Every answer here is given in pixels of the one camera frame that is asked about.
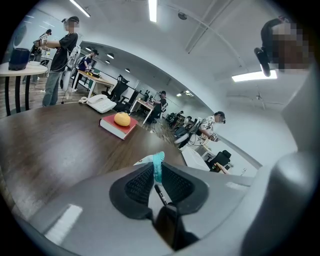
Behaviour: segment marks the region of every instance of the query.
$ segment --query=black table leg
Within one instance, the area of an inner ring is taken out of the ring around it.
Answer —
[[[15,109],[17,113],[21,112],[20,109],[20,79],[21,76],[15,78]]]
[[[4,98],[5,98],[6,115],[10,116],[11,112],[10,112],[10,105],[9,105],[9,76],[5,77]]]
[[[30,85],[31,75],[26,77],[25,81],[25,110],[29,110],[29,85]]]

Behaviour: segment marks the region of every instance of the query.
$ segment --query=yellow fruit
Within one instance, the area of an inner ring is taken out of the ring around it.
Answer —
[[[128,126],[130,125],[130,116],[125,112],[120,112],[115,114],[114,122],[120,126]]]

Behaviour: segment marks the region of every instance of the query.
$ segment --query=white round table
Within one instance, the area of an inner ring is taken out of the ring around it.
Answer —
[[[0,65],[0,77],[5,77],[5,88],[4,88],[4,98],[5,98],[5,108],[7,116],[11,115],[10,105],[9,105],[9,78],[15,77],[15,108],[16,112],[21,112],[20,108],[20,81],[21,76],[27,76],[25,82],[25,110],[29,110],[29,85],[30,77],[32,75],[43,74],[48,71],[48,68],[42,65],[26,65],[23,70],[9,70],[9,62]]]

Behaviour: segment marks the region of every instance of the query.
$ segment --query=dark blue container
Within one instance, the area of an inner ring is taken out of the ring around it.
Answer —
[[[24,70],[29,61],[30,51],[26,48],[15,48],[9,61],[9,70]]]

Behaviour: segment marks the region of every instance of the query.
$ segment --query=black marker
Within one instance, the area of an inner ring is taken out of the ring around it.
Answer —
[[[164,194],[162,194],[162,191],[161,191],[159,185],[154,185],[154,189],[158,193],[163,205],[166,206],[168,203],[167,203],[167,201],[166,201],[166,199],[164,197]]]

